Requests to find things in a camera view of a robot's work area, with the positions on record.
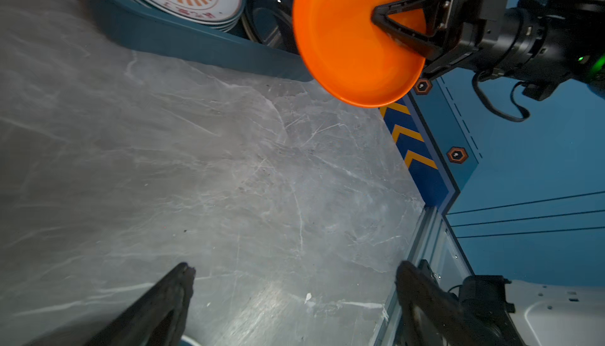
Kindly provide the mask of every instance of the white marble vein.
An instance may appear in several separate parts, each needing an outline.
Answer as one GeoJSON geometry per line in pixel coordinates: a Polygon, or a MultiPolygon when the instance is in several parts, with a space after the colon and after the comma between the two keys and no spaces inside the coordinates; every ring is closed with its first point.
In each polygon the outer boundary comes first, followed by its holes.
{"type": "Polygon", "coordinates": [[[368,343],[422,207],[377,110],[119,47],[85,0],[0,19],[3,345],[77,344],[180,261],[204,345],[368,343]]]}

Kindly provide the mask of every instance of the robotic arm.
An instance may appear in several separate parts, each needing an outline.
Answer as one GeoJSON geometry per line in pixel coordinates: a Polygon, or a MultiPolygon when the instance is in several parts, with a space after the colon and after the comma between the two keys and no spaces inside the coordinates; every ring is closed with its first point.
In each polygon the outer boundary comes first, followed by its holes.
{"type": "Polygon", "coordinates": [[[522,122],[529,111],[513,97],[518,86],[534,100],[575,79],[596,91],[605,88],[605,0],[403,0],[377,6],[372,22],[423,55],[423,77],[433,80],[454,68],[475,72],[473,88],[493,114],[522,122]],[[423,9],[427,32],[398,24],[391,14],[423,9]],[[496,109],[479,82],[500,77],[519,80],[510,99],[521,117],[496,109]]]}

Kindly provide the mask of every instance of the chevron stripe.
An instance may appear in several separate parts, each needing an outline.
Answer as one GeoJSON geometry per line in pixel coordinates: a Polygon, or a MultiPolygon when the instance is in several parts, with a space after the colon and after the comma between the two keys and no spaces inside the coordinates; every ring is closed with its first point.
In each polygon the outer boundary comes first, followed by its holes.
{"type": "Polygon", "coordinates": [[[382,115],[382,117],[384,117],[384,115],[387,113],[387,108],[392,108],[395,111],[403,112],[404,114],[410,115],[410,110],[406,106],[400,105],[399,103],[394,102],[388,106],[384,106],[384,107],[380,108],[380,114],[382,115]]]}
{"type": "Polygon", "coordinates": [[[423,155],[420,155],[418,153],[414,153],[412,151],[408,151],[405,154],[405,158],[404,158],[404,162],[405,162],[405,166],[407,166],[408,168],[410,167],[410,165],[412,164],[412,161],[418,161],[420,163],[423,163],[427,166],[432,167],[433,169],[437,168],[437,164],[435,164],[435,161],[428,159],[427,157],[424,157],[423,155]]]}
{"type": "Polygon", "coordinates": [[[399,139],[399,135],[401,134],[410,136],[411,138],[415,138],[418,141],[424,142],[420,133],[416,132],[415,130],[408,130],[407,128],[404,128],[399,124],[395,124],[395,126],[393,127],[393,141],[395,141],[396,144],[397,140],[399,139]]]}

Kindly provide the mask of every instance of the orange bowl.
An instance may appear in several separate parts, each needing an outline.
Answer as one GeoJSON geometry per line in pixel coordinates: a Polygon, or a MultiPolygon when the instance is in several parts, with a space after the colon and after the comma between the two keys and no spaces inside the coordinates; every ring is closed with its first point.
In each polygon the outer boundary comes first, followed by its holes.
{"type": "MultiPolygon", "coordinates": [[[[372,23],[374,7],[400,0],[294,0],[298,51],[315,79],[336,98],[376,108],[401,99],[425,59],[372,23]]],[[[390,16],[426,32],[421,9],[390,16]]]]}

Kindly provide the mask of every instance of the blue plastic bin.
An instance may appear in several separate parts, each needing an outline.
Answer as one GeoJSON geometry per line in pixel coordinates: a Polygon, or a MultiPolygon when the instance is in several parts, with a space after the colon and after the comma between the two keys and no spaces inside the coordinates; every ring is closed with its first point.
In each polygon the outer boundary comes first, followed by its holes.
{"type": "Polygon", "coordinates": [[[299,55],[149,9],[131,0],[89,0],[96,22],[124,47],[298,81],[311,74],[299,55]]]}

